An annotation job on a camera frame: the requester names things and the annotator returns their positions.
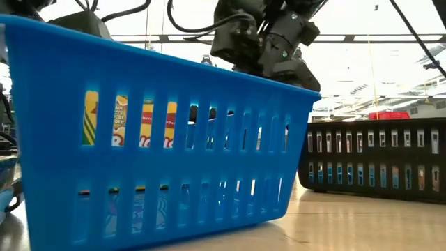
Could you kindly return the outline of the black plastic slotted basket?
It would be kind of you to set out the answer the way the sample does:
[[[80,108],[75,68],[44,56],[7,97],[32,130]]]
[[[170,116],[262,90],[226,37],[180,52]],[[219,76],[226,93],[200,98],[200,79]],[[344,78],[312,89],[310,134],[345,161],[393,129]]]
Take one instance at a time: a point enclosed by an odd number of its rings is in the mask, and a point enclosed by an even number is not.
[[[310,162],[374,163],[387,167],[387,187],[309,184]],[[440,192],[392,187],[392,166],[438,165]],[[446,204],[446,118],[310,123],[298,176],[302,186],[319,192],[343,192]]]

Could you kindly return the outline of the teal rubber band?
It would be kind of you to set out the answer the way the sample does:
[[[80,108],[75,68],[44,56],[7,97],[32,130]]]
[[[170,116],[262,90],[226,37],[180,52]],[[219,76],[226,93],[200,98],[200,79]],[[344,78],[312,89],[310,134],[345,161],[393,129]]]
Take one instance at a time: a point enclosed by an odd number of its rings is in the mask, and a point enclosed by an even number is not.
[[[374,163],[342,163],[342,162],[310,162],[306,168],[309,184],[347,185],[352,188],[375,188],[380,185],[387,187],[387,167],[379,168]]]

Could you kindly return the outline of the red storage bin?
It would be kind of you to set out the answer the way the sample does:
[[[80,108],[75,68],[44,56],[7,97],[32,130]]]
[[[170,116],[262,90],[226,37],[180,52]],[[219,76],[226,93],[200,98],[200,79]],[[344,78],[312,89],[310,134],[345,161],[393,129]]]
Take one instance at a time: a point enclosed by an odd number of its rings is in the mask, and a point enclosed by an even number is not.
[[[397,120],[409,119],[408,112],[371,112],[369,113],[369,120]]]

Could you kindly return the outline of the orange rubber band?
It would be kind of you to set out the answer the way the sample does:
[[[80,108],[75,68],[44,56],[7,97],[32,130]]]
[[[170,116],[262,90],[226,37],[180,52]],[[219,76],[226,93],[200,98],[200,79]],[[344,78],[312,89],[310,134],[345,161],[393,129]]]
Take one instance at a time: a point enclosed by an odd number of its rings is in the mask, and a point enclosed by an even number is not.
[[[440,167],[433,165],[406,164],[402,168],[392,166],[392,187],[394,189],[440,192]]]

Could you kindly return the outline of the yellow green crayon box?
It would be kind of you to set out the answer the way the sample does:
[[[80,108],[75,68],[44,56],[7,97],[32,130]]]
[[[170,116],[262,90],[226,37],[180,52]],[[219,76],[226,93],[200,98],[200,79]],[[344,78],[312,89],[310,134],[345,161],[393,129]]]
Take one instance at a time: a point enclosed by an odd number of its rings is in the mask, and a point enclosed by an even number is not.
[[[95,144],[95,133],[98,118],[99,93],[97,91],[87,91],[84,103],[84,125],[82,134],[83,145]],[[148,148],[151,144],[152,122],[153,122],[154,102],[145,99],[142,105],[141,125],[139,133],[139,146]],[[174,129],[176,122],[177,104],[169,102],[167,105],[166,125],[164,129],[164,148],[172,148],[174,142]],[[114,108],[114,125],[112,129],[112,146],[124,146],[126,122],[128,117],[128,97],[117,95]]]

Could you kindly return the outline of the blue plastic slotted basket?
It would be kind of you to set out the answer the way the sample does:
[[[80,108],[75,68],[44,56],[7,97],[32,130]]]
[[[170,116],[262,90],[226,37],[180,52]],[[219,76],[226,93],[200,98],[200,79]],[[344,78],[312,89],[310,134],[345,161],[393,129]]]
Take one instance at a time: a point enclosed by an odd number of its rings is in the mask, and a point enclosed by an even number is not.
[[[0,51],[31,251],[139,248],[285,215],[317,92],[12,15],[0,15]],[[99,93],[94,145],[82,144],[87,91]],[[117,95],[124,146],[112,146]]]

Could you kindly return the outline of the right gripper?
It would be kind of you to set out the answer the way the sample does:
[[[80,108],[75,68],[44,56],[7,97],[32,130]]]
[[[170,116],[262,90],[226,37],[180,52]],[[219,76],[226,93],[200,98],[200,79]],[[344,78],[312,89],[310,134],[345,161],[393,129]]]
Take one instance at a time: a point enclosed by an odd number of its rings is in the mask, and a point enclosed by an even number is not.
[[[319,81],[303,60],[293,59],[276,63],[270,71],[266,72],[263,72],[260,68],[240,67],[240,72],[312,91],[321,90]]]

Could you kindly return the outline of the grey-blue rubber band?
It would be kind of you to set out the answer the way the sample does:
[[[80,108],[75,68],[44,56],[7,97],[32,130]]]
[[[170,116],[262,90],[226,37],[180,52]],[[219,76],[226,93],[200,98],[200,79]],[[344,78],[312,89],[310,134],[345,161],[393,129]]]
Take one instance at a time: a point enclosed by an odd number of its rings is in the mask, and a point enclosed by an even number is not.
[[[24,201],[22,179],[14,179],[17,161],[16,155],[0,156],[0,225]]]

